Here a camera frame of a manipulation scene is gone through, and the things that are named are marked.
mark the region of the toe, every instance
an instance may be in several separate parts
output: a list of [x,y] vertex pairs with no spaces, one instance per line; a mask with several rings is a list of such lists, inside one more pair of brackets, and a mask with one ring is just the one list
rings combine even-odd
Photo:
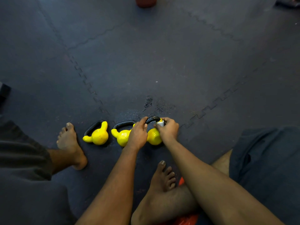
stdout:
[[176,178],[171,178],[169,181],[167,181],[167,187],[170,187],[172,183],[176,182]]
[[175,173],[174,172],[171,172],[168,176],[167,176],[167,179],[171,179],[175,176]]
[[74,129],[73,124],[68,122],[68,123],[67,123],[67,129],[68,129],[68,130]]
[[166,162],[165,161],[160,161],[159,164],[157,165],[157,170],[159,172],[163,172],[163,169],[166,167]]
[[172,171],[172,168],[169,166],[169,167],[165,170],[165,175],[168,175],[171,171]]
[[175,186],[176,186],[176,184],[175,184],[175,183],[172,183],[172,184],[170,185],[170,187],[169,187],[169,190],[174,189]]

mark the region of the dark shorts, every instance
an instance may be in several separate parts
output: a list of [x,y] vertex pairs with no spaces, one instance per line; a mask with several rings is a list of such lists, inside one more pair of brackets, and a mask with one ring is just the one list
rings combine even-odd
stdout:
[[[300,224],[300,128],[245,130],[229,176],[285,225]],[[213,224],[202,212],[197,225]]]
[[[242,133],[230,157],[230,178],[283,223],[300,222],[300,128]],[[66,187],[52,182],[47,150],[0,117],[1,224],[74,224]],[[197,224],[212,224],[205,213]]]
[[1,224],[74,224],[67,189],[52,182],[47,150],[0,117]]

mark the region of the red object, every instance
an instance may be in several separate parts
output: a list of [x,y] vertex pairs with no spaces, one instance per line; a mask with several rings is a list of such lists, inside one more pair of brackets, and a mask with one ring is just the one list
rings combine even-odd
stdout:
[[[184,179],[181,177],[179,186],[184,184]],[[198,220],[198,215],[188,215],[177,218],[172,225],[195,225]]]
[[156,5],[157,0],[135,0],[140,8],[148,8]]

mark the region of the black kettlebell handle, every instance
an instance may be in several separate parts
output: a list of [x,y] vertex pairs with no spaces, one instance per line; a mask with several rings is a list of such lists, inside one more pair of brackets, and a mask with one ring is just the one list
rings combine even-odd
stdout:
[[122,128],[122,127],[129,126],[129,125],[134,125],[134,124],[135,124],[135,121],[123,121],[118,124],[115,124],[113,129],[118,129],[118,128]]
[[156,122],[158,122],[158,121],[160,121],[160,117],[157,117],[157,116],[152,116],[152,117],[149,117],[147,120],[146,120],[146,124],[149,124],[149,123],[151,123],[151,122],[153,122],[153,121],[156,121]]
[[101,125],[102,122],[104,122],[104,120],[99,120],[99,121],[96,121],[94,124],[92,124],[87,130],[86,132],[84,133],[84,136],[88,136],[91,131],[96,128],[97,126]]

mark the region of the kettlebell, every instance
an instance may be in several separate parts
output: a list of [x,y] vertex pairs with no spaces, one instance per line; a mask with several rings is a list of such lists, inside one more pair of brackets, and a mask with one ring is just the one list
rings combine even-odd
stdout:
[[126,146],[131,130],[122,130],[121,132],[118,132],[117,129],[125,127],[125,126],[129,126],[129,125],[133,125],[134,126],[135,125],[135,121],[123,121],[123,122],[120,122],[120,123],[114,125],[114,127],[111,130],[112,135],[115,138],[117,138],[118,144],[121,145],[122,147]]
[[[146,124],[149,124],[153,121],[155,121],[157,125],[160,125],[160,126],[165,125],[164,120],[162,120],[160,117],[157,117],[157,116],[149,117],[146,120]],[[150,129],[148,131],[147,141],[152,145],[159,145],[162,142],[162,140],[160,138],[160,133],[156,128]]]
[[[99,126],[101,124],[101,128],[96,129],[91,136],[89,136],[89,134],[91,133],[91,131],[96,128],[97,126]],[[94,124],[92,124],[88,130],[84,133],[84,137],[82,138],[85,142],[87,143],[91,143],[93,142],[96,145],[102,145],[105,144],[105,142],[108,139],[108,133],[107,133],[107,121],[103,121],[103,120],[99,120],[97,122],[95,122]]]

